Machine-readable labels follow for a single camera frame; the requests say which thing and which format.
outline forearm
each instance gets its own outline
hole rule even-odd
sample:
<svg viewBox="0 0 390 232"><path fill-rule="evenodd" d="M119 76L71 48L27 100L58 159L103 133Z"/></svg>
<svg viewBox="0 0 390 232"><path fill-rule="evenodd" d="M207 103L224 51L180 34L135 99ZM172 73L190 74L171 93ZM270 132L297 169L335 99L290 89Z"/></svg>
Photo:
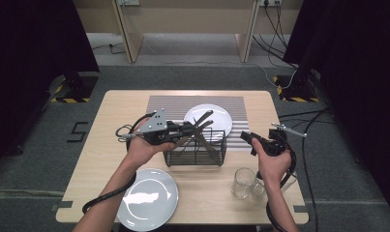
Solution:
<svg viewBox="0 0 390 232"><path fill-rule="evenodd" d="M280 186L266 186L270 211L276 222L287 232L298 231L293 216L285 202Z"/></svg>
<svg viewBox="0 0 390 232"><path fill-rule="evenodd" d="M125 186L134 176L137 168L125 163L119 165L100 195ZM110 231L124 194L120 193L91 207L76 225L78 231Z"/></svg>

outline white plate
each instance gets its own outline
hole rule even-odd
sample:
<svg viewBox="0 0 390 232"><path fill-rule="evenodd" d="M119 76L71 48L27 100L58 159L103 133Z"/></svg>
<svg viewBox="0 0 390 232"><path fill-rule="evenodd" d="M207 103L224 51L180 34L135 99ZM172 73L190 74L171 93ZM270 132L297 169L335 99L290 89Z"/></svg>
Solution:
<svg viewBox="0 0 390 232"><path fill-rule="evenodd" d="M225 136L227 136L230 131L231 127L233 126L233 121L231 120L230 114L225 111L225 109L221 108L218 105L215 104L200 104L197 105L191 110L189 110L186 115L184 121L191 122L192 124L195 123L203 114L212 109L213 114L210 115L207 119L205 119L201 124L213 120L213 124L208 126L206 130L203 130L207 132L207 129L211 129L212 131L225 131ZM221 134L213 134L212 140L220 140L222 139Z"/></svg>
<svg viewBox="0 0 390 232"><path fill-rule="evenodd" d="M117 217L131 230L154 230L173 215L177 199L176 183L167 173L154 168L140 170L125 192Z"/></svg>

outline wall outlet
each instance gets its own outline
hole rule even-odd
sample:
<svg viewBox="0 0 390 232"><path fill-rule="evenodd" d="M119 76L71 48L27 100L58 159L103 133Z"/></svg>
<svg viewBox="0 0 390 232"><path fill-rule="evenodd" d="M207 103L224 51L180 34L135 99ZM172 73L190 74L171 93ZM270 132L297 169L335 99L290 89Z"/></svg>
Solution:
<svg viewBox="0 0 390 232"><path fill-rule="evenodd" d="M282 0L268 0L269 5L267 7L276 7L282 5ZM264 0L261 0L260 6L264 7Z"/></svg>
<svg viewBox="0 0 390 232"><path fill-rule="evenodd" d="M139 6L139 0L118 0L120 6Z"/></svg>

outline glass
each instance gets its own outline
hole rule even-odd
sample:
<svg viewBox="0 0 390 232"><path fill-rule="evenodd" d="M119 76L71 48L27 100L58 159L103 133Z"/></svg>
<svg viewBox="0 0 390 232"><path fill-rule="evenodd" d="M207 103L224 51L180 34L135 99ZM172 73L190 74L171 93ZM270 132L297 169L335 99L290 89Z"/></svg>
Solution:
<svg viewBox="0 0 390 232"><path fill-rule="evenodd" d="M264 182L258 178L256 178L255 186L252 190L252 195L254 197L263 197L266 195L266 189L264 188Z"/></svg>
<svg viewBox="0 0 390 232"><path fill-rule="evenodd" d="M287 182L282 187L282 192L285 192L297 181L297 173L294 171L293 174L288 178Z"/></svg>
<svg viewBox="0 0 390 232"><path fill-rule="evenodd" d="M231 192L239 199L248 197L256 184L255 173L246 167L242 167L234 174Z"/></svg>

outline finger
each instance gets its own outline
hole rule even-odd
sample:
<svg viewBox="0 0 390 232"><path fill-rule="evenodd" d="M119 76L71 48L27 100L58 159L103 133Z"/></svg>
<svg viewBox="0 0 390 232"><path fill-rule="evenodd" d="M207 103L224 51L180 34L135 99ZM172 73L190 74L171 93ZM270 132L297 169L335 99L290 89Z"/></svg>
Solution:
<svg viewBox="0 0 390 232"><path fill-rule="evenodd" d="M255 151L260 155L267 155L266 152L263 149L263 146L261 146L260 141L256 138L252 138L252 146L255 149Z"/></svg>
<svg viewBox="0 0 390 232"><path fill-rule="evenodd" d="M168 151L168 150L172 149L173 147L174 147L173 143L163 143L163 144L154 146L154 149L155 149L156 153L159 153L159 152Z"/></svg>

